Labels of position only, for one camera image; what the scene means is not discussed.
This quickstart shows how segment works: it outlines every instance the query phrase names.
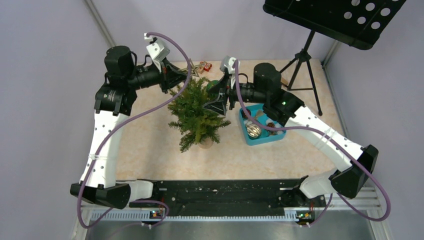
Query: star ornament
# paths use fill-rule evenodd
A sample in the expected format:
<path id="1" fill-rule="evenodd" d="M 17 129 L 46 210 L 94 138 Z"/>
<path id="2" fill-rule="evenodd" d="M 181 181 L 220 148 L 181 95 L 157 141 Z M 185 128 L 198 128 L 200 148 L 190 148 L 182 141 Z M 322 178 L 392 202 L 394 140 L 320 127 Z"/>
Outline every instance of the star ornament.
<path id="1" fill-rule="evenodd" d="M 202 66 L 200 64 L 194 65 L 191 58 L 189 60 L 190 60 L 190 65 L 191 65 L 191 76 L 196 77 L 196 78 L 200 78 L 199 73 L 198 73 L 198 69 L 201 68 Z M 187 73 L 187 67 L 180 69 L 180 71 L 183 72 L 183 73 Z"/>

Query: light gray wall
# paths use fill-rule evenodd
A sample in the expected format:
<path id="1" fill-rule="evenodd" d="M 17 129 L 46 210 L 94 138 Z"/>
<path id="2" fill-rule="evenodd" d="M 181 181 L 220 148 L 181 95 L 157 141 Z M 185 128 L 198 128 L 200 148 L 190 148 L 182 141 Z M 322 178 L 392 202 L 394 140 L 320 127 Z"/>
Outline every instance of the light gray wall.
<path id="1" fill-rule="evenodd" d="M 264 0 L 94 0 L 118 45 L 146 53 L 145 32 L 174 39 L 193 60 L 292 59 L 309 30 L 262 10 Z M 323 59 L 333 40 L 316 34 L 313 58 Z M 170 60 L 182 61 L 176 50 Z"/>
<path id="2" fill-rule="evenodd" d="M 71 236 L 106 50 L 82 0 L 0 1 L 0 239 Z"/>
<path id="3" fill-rule="evenodd" d="M 422 239 L 424 1 L 408 0 L 374 47 L 343 44 L 328 70 L 350 137 L 379 149 L 395 239 Z"/>

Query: tripod stand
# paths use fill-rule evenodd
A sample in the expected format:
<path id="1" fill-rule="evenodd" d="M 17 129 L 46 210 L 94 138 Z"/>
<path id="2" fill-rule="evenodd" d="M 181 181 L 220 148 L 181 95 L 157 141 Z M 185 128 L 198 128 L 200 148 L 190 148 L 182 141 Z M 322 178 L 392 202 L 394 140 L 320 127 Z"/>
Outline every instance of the tripod stand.
<path id="1" fill-rule="evenodd" d="M 287 91 L 301 91 L 301 90 L 313 90 L 315 94 L 316 106 L 318 107 L 318 115 L 322 116 L 323 112 L 321 111 L 320 100 L 318 99 L 317 88 L 315 87 L 314 75 L 312 74 L 311 63 L 309 60 L 311 59 L 311 55 L 308 53 L 309 45 L 311 45 L 312 38 L 314 37 L 315 31 L 311 30 L 309 36 L 307 37 L 306 44 L 302 48 L 302 50 L 294 55 L 293 60 L 291 60 L 285 67 L 283 67 L 279 72 L 284 72 L 287 68 L 289 68 L 294 62 L 297 61 L 296 68 L 294 69 L 293 75 L 291 76 L 290 83 L 288 85 L 283 85 L 287 87 Z M 296 76 L 298 75 L 299 69 L 301 68 L 302 63 L 306 62 L 307 69 L 309 71 L 310 82 L 312 83 L 311 88 L 292 88 L 293 83 L 295 82 Z"/>

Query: tree pot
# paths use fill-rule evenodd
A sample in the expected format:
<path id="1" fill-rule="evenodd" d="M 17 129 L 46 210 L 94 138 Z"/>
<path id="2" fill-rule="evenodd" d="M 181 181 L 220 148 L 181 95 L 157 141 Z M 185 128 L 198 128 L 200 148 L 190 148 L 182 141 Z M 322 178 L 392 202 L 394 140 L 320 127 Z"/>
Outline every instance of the tree pot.
<path id="1" fill-rule="evenodd" d="M 208 137 L 205 140 L 201 141 L 198 145 L 201 149 L 208 149 L 212 147 L 212 144 L 214 144 L 214 141 L 212 141 L 212 139 Z"/>

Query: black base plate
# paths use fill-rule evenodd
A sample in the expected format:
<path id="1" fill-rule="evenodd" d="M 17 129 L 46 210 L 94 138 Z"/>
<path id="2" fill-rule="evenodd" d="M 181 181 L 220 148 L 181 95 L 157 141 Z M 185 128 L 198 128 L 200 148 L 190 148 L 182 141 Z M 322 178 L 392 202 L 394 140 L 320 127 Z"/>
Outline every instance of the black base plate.
<path id="1" fill-rule="evenodd" d="M 321 196 L 308 199 L 297 188 L 303 179 L 164 180 L 153 182 L 150 200 L 166 203 L 169 216 L 282 216 L 286 207 L 324 207 Z M 130 203 L 130 208 L 157 207 Z"/>

